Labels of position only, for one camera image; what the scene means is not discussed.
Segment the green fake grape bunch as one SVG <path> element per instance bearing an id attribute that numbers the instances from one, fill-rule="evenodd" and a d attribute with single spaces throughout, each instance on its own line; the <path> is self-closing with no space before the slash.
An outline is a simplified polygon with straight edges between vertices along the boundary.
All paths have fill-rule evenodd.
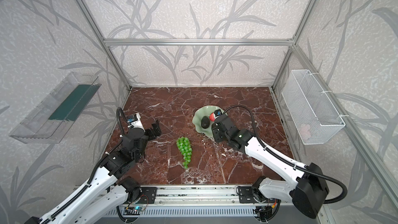
<path id="1" fill-rule="evenodd" d="M 182 165 L 185 169 L 188 169 L 189 163 L 191 162 L 192 151 L 193 151 L 190 140 L 186 137 L 180 137 L 176 141 L 176 145 L 181 155 L 183 156 Z"/>

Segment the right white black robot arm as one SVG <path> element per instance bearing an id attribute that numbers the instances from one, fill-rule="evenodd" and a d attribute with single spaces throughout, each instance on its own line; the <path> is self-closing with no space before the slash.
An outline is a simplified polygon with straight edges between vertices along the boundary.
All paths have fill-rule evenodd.
<path id="1" fill-rule="evenodd" d="M 246 129 L 239 130 L 226 115 L 212 116 L 211 126 L 215 142 L 252 157 L 276 172 L 282 180 L 259 177 L 252 185 L 254 199 L 259 202 L 276 199 L 292 203 L 302 214 L 315 219 L 329 194 L 325 179 L 300 171 L 307 166 L 285 156 L 266 144 L 260 144 L 256 135 Z"/>

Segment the dark fake avocado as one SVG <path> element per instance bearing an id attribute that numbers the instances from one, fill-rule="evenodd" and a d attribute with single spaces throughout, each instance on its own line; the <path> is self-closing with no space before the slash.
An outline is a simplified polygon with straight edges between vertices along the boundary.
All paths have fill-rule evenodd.
<path id="1" fill-rule="evenodd" d="M 210 126 L 210 119 L 208 116 L 203 116 L 201 119 L 201 127 L 207 129 Z"/>

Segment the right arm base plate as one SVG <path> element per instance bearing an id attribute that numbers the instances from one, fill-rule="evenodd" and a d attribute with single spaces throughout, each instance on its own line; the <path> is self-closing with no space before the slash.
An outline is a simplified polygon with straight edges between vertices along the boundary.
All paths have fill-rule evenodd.
<path id="1" fill-rule="evenodd" d="M 251 186 L 237 186 L 236 193 L 239 202 L 243 204 L 279 204 L 280 200 L 274 198 L 265 198 L 257 190 L 253 191 Z"/>

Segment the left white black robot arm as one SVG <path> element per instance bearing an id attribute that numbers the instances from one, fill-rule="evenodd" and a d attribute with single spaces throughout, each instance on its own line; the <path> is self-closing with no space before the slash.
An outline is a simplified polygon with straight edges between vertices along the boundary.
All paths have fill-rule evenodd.
<path id="1" fill-rule="evenodd" d="M 139 161 L 144 159 L 149 141 L 162 134 L 158 121 L 144 129 L 139 116 L 127 120 L 129 131 L 122 135 L 120 148 L 102 158 L 88 180 L 62 203 L 42 217 L 30 217 L 28 224 L 94 224 L 112 209 L 143 196 L 140 184 L 126 177 Z"/>

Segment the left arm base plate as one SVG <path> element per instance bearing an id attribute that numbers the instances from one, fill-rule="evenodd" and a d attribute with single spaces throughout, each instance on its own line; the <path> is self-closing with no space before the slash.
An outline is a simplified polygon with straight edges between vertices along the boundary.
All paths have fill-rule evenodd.
<path id="1" fill-rule="evenodd" d="M 124 204 L 154 204 L 157 196 L 157 187 L 142 187 L 140 190 L 134 190 Z"/>

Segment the red fake apple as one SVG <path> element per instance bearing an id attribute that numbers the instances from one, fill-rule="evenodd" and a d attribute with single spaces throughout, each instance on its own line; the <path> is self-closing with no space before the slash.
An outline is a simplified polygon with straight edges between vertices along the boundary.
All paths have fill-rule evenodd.
<path id="1" fill-rule="evenodd" d="M 214 122 L 216 119 L 215 113 L 210 114 L 209 119 L 210 119 L 210 121 Z"/>

